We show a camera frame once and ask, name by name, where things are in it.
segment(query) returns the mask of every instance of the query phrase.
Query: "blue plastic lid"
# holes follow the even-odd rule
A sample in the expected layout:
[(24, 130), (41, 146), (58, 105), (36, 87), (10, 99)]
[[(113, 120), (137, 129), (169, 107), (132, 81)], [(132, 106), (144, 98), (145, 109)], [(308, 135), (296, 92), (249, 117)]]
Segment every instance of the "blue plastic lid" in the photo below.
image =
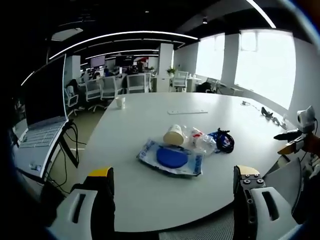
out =
[(188, 162), (188, 156), (185, 153), (167, 148), (159, 148), (156, 151), (156, 159), (162, 166), (170, 169), (180, 168)]

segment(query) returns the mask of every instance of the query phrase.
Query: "white cup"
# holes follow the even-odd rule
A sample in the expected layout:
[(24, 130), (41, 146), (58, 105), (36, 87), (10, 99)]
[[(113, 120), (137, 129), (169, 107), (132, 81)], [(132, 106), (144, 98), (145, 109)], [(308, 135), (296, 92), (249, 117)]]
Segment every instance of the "white cup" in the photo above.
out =
[(119, 109), (125, 108), (126, 98), (124, 96), (117, 96), (115, 98), (115, 101), (116, 101), (116, 105)]
[(167, 133), (163, 136), (163, 141), (166, 144), (180, 146), (184, 143), (184, 137), (182, 133), (182, 129), (179, 125), (172, 125)]

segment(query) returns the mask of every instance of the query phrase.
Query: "ceiling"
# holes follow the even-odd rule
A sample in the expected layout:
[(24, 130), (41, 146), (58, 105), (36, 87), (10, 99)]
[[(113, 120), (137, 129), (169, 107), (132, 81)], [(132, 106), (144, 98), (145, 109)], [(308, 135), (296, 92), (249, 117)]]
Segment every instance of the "ceiling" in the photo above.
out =
[[(22, 3), (25, 5), (21, 5), (21, 9), (16, 11), (17, 28), (19, 29), (16, 34), (17, 39), (23, 39), (23, 41), (16, 47), (16, 50), (17, 54), (23, 56), (25, 61), (20, 66), (21, 77), (17, 79), (17, 86), (30, 72), (44, 65), (47, 57), (51, 57), (76, 43), (101, 35), (125, 31), (176, 33), (180, 26), (190, 20), (193, 21), (195, 27), (182, 33), (197, 38), (221, 32), (238, 33), (240, 29), (246, 28), (270, 27), (251, 7), (212, 19), (208, 24), (202, 24), (201, 17), (208, 14), (208, 9), (219, 12), (219, 8), (208, 7), (222, 1), (225, 0), (170, 0), (159, 1), (158, 4), (147, 0), (128, 2), (49, 0), (40, 3)], [(286, 9), (267, 7), (264, 10), (278, 28), (293, 31), (296, 37), (308, 40), (295, 18)], [(64, 41), (51, 41), (51, 36), (54, 33), (75, 28), (81, 28), (83, 31)], [(67, 55), (81, 55), (81, 63), (83, 64), (88, 62), (86, 58), (99, 54), (124, 50), (157, 49), (161, 42), (171, 42), (177, 49), (182, 44), (188, 45), (196, 40), (164, 34), (125, 34), (88, 41), (69, 49), (66, 53)], [(134, 54), (151, 53), (142, 51)]]

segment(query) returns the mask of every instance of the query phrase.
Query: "wall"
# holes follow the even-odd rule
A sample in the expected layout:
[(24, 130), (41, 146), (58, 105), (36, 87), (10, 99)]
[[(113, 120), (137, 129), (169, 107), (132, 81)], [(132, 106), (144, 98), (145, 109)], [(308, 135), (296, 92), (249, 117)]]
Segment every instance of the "wall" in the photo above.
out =
[(80, 56), (68, 56), (64, 63), (63, 85), (66, 86), (72, 79), (80, 77)]
[[(228, 87), (235, 87), (244, 91), (245, 98), (254, 99), (267, 106), (280, 115), (287, 114), (287, 119), (294, 125), (297, 124), (297, 111), (313, 106), (316, 118), (320, 120), (320, 55), (314, 45), (294, 39), (296, 54), (296, 73), (292, 100), (289, 109), (285, 109), (275, 102), (260, 96), (252, 91), (234, 85), (239, 48), (239, 35), (231, 34), (225, 36), (224, 62), (221, 82)], [(174, 52), (174, 66), (181, 64), (184, 71), (196, 69), (196, 50), (193, 47), (183, 47)]]
[(172, 54), (174, 45), (168, 43), (161, 43), (159, 51), (158, 74), (160, 76), (167, 76), (167, 69), (171, 67)]
[(158, 57), (149, 57), (148, 68), (153, 67), (155, 70), (157, 70), (158, 69), (158, 60), (159, 60)]
[(179, 71), (194, 74), (196, 72), (199, 43), (193, 43), (174, 51), (173, 66)]
[(72, 56), (72, 79), (78, 79), (81, 77), (80, 61), (81, 56)]
[(72, 80), (72, 56), (65, 58), (63, 86), (65, 87)]

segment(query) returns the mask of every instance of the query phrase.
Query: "computer monitor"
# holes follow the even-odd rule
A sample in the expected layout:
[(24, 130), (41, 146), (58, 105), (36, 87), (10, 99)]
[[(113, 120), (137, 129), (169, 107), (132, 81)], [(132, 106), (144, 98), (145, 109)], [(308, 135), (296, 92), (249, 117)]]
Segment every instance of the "computer monitor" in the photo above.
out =
[(66, 117), (63, 55), (37, 70), (23, 85), (28, 126), (55, 117)]

